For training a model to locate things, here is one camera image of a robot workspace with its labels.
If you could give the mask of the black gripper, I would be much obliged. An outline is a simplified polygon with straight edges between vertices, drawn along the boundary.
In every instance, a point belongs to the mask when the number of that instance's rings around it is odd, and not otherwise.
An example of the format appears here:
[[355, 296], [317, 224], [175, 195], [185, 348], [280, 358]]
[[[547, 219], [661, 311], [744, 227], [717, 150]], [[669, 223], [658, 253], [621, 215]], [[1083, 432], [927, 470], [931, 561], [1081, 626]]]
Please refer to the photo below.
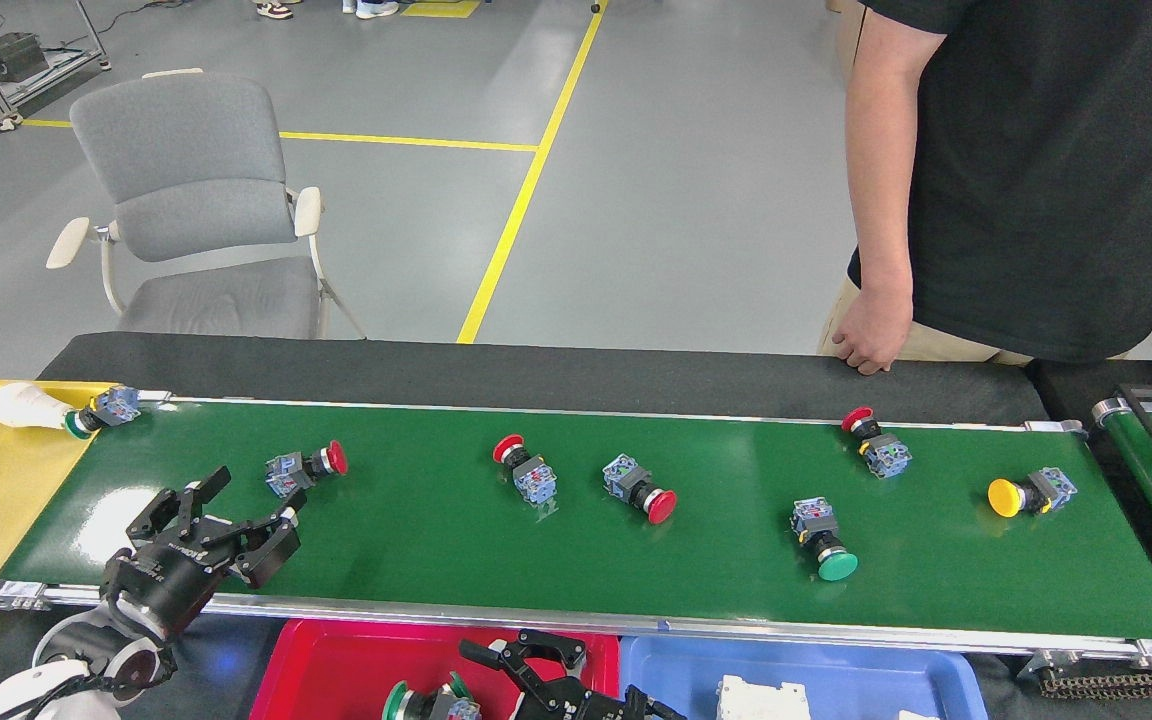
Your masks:
[[[541, 630], [520, 630], [513, 641], [499, 638], [490, 644], [460, 642], [460, 655], [488, 670], [505, 673], [518, 689], [511, 717], [526, 719], [664, 719], [685, 720], [681, 712], [655, 700], [636, 685], [628, 685], [623, 700], [588, 694], [581, 673], [588, 661], [588, 642]], [[541, 679], [530, 664], [540, 659], [558, 664], [563, 674]]]
[[[141, 547], [119, 548], [106, 562], [103, 602], [174, 641], [200, 615], [225, 573], [236, 575], [247, 588], [268, 584], [300, 548], [297, 511], [306, 505], [306, 488], [294, 491], [266, 520], [209, 529], [200, 543], [188, 541], [204, 506], [229, 482], [230, 471], [221, 465], [182, 491], [161, 488], [126, 528], [132, 546]], [[156, 539], [172, 526], [175, 536]]]

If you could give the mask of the person's right hand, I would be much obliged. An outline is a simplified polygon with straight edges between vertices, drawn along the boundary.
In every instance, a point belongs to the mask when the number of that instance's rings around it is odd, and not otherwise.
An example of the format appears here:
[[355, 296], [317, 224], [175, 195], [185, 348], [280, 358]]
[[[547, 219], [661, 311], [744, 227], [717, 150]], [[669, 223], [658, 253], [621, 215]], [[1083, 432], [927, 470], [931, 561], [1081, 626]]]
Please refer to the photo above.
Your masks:
[[909, 283], [856, 287], [847, 281], [824, 332], [820, 351], [844, 361], [861, 376], [887, 372], [914, 324]]

